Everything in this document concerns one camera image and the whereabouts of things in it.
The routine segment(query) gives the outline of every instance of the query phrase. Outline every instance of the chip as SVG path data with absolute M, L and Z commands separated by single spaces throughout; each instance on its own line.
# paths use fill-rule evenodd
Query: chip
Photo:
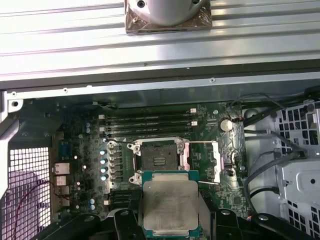
M 177 145 L 144 146 L 141 149 L 141 166 L 144 171 L 178 169 Z
M 233 204 L 234 204 L 234 205 L 239 205 L 239 204 L 241 204 L 241 197 L 235 196 L 235 197 L 233 198 Z

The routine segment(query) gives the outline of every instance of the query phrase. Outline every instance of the mounting hole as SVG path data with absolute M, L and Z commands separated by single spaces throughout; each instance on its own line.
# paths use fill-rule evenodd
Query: mounting hole
M 140 1 L 138 1 L 137 5 L 138 5 L 139 8 L 142 9 L 142 8 L 145 7 L 146 4 L 145 4 L 145 1 L 140 0 Z
M 128 211 L 123 211 L 122 213 L 120 213 L 121 216 L 127 216 L 129 215 L 129 212 Z
M 130 234 L 129 236 L 129 239 L 135 239 L 137 237 L 137 235 L 135 235 L 134 233 L 133 234 Z
M 19 103 L 18 103 L 17 101 L 13 101 L 13 102 L 11 103 L 11 105 L 12 105 L 12 107 L 17 107 L 17 106 L 19 105 Z

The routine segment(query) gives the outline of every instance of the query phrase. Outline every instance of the cpu socket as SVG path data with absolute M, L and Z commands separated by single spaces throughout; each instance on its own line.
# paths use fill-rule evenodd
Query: cpu socket
M 127 147 L 134 153 L 132 184 L 140 185 L 142 171 L 190 170 L 189 140 L 180 137 L 138 139 Z

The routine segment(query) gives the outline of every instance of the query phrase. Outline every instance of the cable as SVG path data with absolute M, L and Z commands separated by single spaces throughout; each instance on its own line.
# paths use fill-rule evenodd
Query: cable
M 267 164 L 259 167 L 255 172 L 253 172 L 245 181 L 243 184 L 243 193 L 244 193 L 244 197 L 246 199 L 246 201 L 249 204 L 249 207 L 251 208 L 251 210 L 256 214 L 257 211 L 251 201 L 250 198 L 250 191 L 249 191 L 249 183 L 255 179 L 257 176 L 259 176 L 260 174 L 262 174 L 264 171 L 268 170 L 269 168 L 272 168 L 275 165 L 279 165 L 285 162 L 289 162 L 290 160 L 299 157 L 299 153 L 297 152 L 293 152 L 290 153 L 288 155 L 282 156 L 278 159 L 272 160 L 271 162 L 268 162 Z
M 258 160 L 264 156 L 264 155 L 269 155 L 269 154 L 274 154 L 275 151 L 266 151 L 266 152 L 263 152 L 263 153 L 260 153 L 256 158 L 255 160 L 253 161 L 252 165 L 250 166 L 248 172 L 249 174 L 252 172 L 252 169 L 254 169 L 254 166 L 256 165 L 256 163 L 258 162 Z
M 268 94 L 263 93 L 263 92 L 259 92 L 259 93 L 252 93 L 252 94 L 248 94 L 248 95 L 243 95 L 238 97 L 237 99 L 233 100 L 229 107 L 231 108 L 235 103 L 239 102 L 242 99 L 246 99 L 246 98 L 250 98 L 250 97 L 254 97 L 254 96 L 263 96 L 265 98 L 267 98 L 270 102 L 274 103 L 275 105 L 278 105 L 281 109 L 286 110 L 286 107 L 283 106 L 279 101 L 274 100 L 272 97 L 270 97 Z
M 283 143 L 285 143 L 288 147 L 292 148 L 292 151 L 298 152 L 298 151 L 305 151 L 303 148 L 299 147 L 298 145 L 291 142 L 289 139 L 286 139 L 285 137 L 281 136 L 275 131 L 271 130 L 244 130 L 245 134 L 271 134 L 279 138 Z
M 305 100 L 314 100 L 314 101 L 319 101 L 320 98 L 320 86 L 314 86 L 314 87 L 309 87 L 307 88 L 303 94 L 299 94 L 296 96 L 291 96 L 287 99 L 284 100 L 279 100 L 277 101 L 278 103 L 280 103 L 282 106 L 286 107 L 286 108 L 290 108 L 290 107 L 295 107 L 297 105 L 301 105 L 304 103 Z M 245 108 L 252 108 L 252 105 L 248 105 Z M 276 111 L 281 110 L 282 107 L 280 107 L 279 105 L 277 106 L 273 106 L 270 107 L 252 117 L 249 117 L 247 119 L 245 119 L 243 121 L 243 127 L 247 127 L 250 126 L 252 124 L 255 124 L 259 121 L 261 121 L 262 119 L 264 119 L 265 117 L 269 116 L 272 113 L 275 113 Z
M 44 182 L 41 182 L 41 183 L 35 185 L 34 187 L 32 187 L 25 195 L 23 195 L 23 197 L 21 198 L 21 200 L 20 200 L 20 202 L 19 202 L 19 204 L 18 204 L 18 207 L 17 207 L 17 209 L 16 209 L 16 211 L 15 211 L 15 215 L 14 215 L 14 227 L 13 227 L 13 233 L 12 233 L 12 236 L 11 236 L 11 239 L 12 239 L 12 240 L 16 240 L 16 238 L 17 238 L 16 235 L 17 235 L 18 216 L 19 216 L 19 211 L 20 211 L 20 208 L 21 208 L 21 206 L 22 206 L 22 203 L 24 202 L 24 200 L 26 199 L 26 197 L 28 197 L 37 187 L 42 186 L 42 185 L 44 185 L 44 184 L 51 184 L 51 185 L 53 185 L 53 194 L 56 195 L 58 198 L 63 198 L 63 199 L 69 200 L 69 198 L 67 198 L 67 197 L 64 197 L 64 196 L 62 196 L 62 195 L 56 194 L 56 192 L 55 192 L 55 185 L 54 185 L 52 182 L 50 182 L 50 181 L 44 181 Z
M 269 186 L 269 187 L 262 187 L 260 189 L 255 190 L 254 192 L 252 192 L 250 194 L 250 198 L 252 199 L 255 195 L 262 193 L 262 192 L 267 192 L 267 191 L 274 192 L 275 194 L 278 194 L 278 195 L 280 194 L 280 190 L 278 187 Z

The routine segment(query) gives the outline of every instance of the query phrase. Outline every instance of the black cable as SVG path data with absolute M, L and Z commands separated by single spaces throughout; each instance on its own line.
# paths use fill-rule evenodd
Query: black cable
M 266 152 L 260 153 L 260 154 L 255 158 L 255 160 L 253 161 L 253 163 L 251 164 L 251 166 L 250 166 L 250 168 L 249 168 L 249 170 L 248 170 L 249 174 L 252 172 L 252 169 L 254 169 L 254 166 L 256 165 L 256 163 L 258 162 L 258 160 L 259 160 L 262 156 L 264 156 L 264 155 L 269 155 L 269 154 L 274 154 L 274 153 L 275 153 L 275 151 L 266 151 Z
M 244 193 L 244 197 L 246 199 L 246 201 L 249 204 L 249 207 L 251 208 L 251 210 L 256 214 L 257 211 L 251 201 L 250 198 L 250 190 L 249 190 L 249 183 L 255 179 L 257 176 L 259 176 L 260 174 L 262 174 L 264 171 L 268 170 L 269 168 L 272 168 L 275 165 L 279 165 L 279 164 L 283 164 L 285 162 L 289 162 L 290 160 L 299 157 L 299 153 L 297 152 L 292 152 L 288 155 L 282 156 L 278 159 L 272 160 L 270 162 L 268 162 L 267 164 L 259 167 L 255 172 L 253 172 L 245 181 L 243 184 L 243 193 Z
M 293 152 L 305 151 L 303 148 L 291 142 L 289 139 L 286 139 L 284 136 L 281 136 L 275 131 L 267 131 L 267 130 L 244 130 L 245 134 L 271 134 L 279 138 L 283 143 L 285 143 L 288 147 L 292 148 Z
M 303 94 L 292 96 L 292 97 L 289 97 L 284 100 L 279 100 L 277 102 L 286 108 L 290 108 L 290 107 L 295 107 L 295 106 L 303 104 L 305 100 L 319 101 L 319 99 L 320 99 L 320 86 L 314 86 L 314 87 L 307 88 Z M 249 107 L 252 108 L 253 106 L 249 105 L 249 104 L 250 103 L 244 103 L 242 105 L 242 108 L 249 108 Z M 270 107 L 270 108 L 268 108 L 268 109 L 266 109 L 256 115 L 252 116 L 252 117 L 245 119 L 243 121 L 243 127 L 245 128 L 247 126 L 255 124 L 255 123 L 261 121 L 262 119 L 266 118 L 270 114 L 275 113 L 281 109 L 282 108 L 279 107 L 278 105 Z
M 250 198 L 252 199 L 255 195 L 262 193 L 262 192 L 274 192 L 275 194 L 280 194 L 280 190 L 276 186 L 269 186 L 269 187 L 262 187 L 260 189 L 255 190 L 250 194 Z
M 252 94 L 248 94 L 248 95 L 243 95 L 238 97 L 237 99 L 233 100 L 230 103 L 230 108 L 237 102 L 239 102 L 242 99 L 246 99 L 246 98 L 250 98 L 250 97 L 255 97 L 255 96 L 263 96 L 265 98 L 267 98 L 270 102 L 274 103 L 275 105 L 278 105 L 281 109 L 286 110 L 286 107 L 283 106 L 279 101 L 274 100 L 272 97 L 270 97 L 268 94 L 263 93 L 263 92 L 258 92 L 258 93 L 252 93 Z

